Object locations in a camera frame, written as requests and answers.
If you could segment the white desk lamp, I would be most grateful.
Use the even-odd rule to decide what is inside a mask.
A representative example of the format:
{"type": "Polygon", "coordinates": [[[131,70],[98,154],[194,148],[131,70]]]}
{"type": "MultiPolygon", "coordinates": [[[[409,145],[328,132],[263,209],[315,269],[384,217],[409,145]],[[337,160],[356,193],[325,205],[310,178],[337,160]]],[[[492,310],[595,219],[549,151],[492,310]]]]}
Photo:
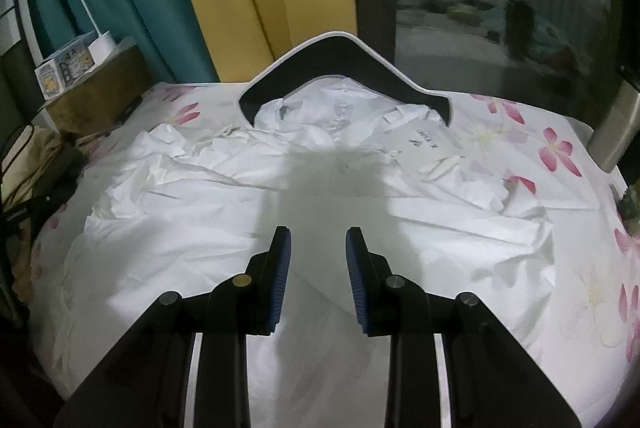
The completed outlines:
{"type": "Polygon", "coordinates": [[[116,42],[109,31],[102,31],[94,18],[86,0],[79,0],[82,8],[88,16],[93,30],[96,32],[96,39],[89,45],[88,50],[93,59],[94,65],[102,65],[116,50],[116,42]]]}

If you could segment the black white hanger board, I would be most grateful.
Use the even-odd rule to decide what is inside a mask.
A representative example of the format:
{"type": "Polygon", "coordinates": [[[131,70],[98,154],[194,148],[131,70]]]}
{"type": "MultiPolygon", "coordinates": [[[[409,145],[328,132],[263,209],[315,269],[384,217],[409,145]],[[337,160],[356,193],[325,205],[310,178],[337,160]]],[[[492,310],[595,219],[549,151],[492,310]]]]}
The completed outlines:
{"type": "Polygon", "coordinates": [[[314,36],[255,76],[238,100],[244,119],[253,123],[262,105],[285,98],[322,76],[346,76],[396,102],[430,107],[447,125],[451,122],[448,97],[426,91],[369,45],[345,31],[314,36]]]}

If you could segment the cartoon tissue box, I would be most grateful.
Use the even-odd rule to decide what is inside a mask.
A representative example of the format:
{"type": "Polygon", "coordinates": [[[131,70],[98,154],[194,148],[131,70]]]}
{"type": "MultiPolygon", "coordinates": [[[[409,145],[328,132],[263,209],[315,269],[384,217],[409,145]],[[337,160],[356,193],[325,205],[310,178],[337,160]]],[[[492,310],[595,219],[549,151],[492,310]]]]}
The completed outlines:
{"type": "Polygon", "coordinates": [[[82,34],[47,57],[35,69],[35,76],[45,100],[55,98],[94,66],[89,45],[96,39],[96,32],[82,34]]]}

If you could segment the floral bed sheet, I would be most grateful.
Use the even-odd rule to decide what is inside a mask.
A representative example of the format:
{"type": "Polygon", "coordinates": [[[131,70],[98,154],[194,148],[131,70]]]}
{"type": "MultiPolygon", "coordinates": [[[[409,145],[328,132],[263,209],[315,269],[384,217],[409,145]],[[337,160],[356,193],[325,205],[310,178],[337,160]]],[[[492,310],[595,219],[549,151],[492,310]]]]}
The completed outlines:
{"type": "MultiPolygon", "coordinates": [[[[354,81],[324,78],[318,81],[354,81]]],[[[304,86],[282,102],[303,91],[304,86]]],[[[248,129],[239,85],[159,86],[129,121],[99,143],[73,197],[52,215],[32,249],[32,339],[46,374],[62,396],[60,330],[66,261],[82,233],[92,197],[81,194],[86,172],[159,125],[183,129],[248,129]]],[[[525,186],[551,224],[555,277],[536,350],[525,348],[586,427],[614,403],[629,366],[639,356],[639,243],[624,229],[616,200],[625,185],[602,172],[570,120],[527,105],[483,95],[451,94],[451,125],[435,145],[427,125],[406,136],[384,137],[409,172],[430,172],[432,162],[458,159],[472,173],[497,175],[525,186]]]]}

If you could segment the brown cardboard box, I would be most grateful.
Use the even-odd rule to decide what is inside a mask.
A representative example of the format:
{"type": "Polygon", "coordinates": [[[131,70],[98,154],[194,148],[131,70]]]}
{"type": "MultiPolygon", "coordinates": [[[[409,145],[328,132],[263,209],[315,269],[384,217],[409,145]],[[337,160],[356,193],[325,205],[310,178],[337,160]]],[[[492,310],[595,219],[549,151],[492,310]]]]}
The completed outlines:
{"type": "Polygon", "coordinates": [[[151,85],[140,48],[126,38],[103,64],[45,102],[42,110],[58,132],[91,135],[114,128],[151,85]]]}

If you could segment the beige pillow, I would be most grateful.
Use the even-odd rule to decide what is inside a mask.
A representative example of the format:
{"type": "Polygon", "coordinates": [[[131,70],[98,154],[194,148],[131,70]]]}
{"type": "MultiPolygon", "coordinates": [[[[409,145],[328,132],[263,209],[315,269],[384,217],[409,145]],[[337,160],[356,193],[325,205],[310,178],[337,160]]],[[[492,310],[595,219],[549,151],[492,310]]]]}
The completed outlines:
{"type": "Polygon", "coordinates": [[[2,160],[1,195],[4,211],[62,185],[77,173],[84,154],[50,129],[29,125],[2,160]]]}

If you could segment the white garment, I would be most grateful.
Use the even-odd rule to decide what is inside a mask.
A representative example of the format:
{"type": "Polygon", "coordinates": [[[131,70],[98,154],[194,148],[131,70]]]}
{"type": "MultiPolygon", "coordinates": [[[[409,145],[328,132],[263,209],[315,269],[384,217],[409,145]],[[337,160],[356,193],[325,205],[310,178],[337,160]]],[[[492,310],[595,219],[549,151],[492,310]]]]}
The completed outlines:
{"type": "Polygon", "coordinates": [[[151,301],[206,292],[292,234],[281,323],[248,341],[258,427],[376,427],[386,339],[363,335],[345,234],[424,289],[477,293],[536,350],[555,277],[551,224],[518,182],[458,159],[414,175],[381,144],[435,116],[349,81],[318,81],[270,102],[254,127],[159,125],[89,169],[84,230],[66,261],[61,384],[74,391],[151,301]]]}

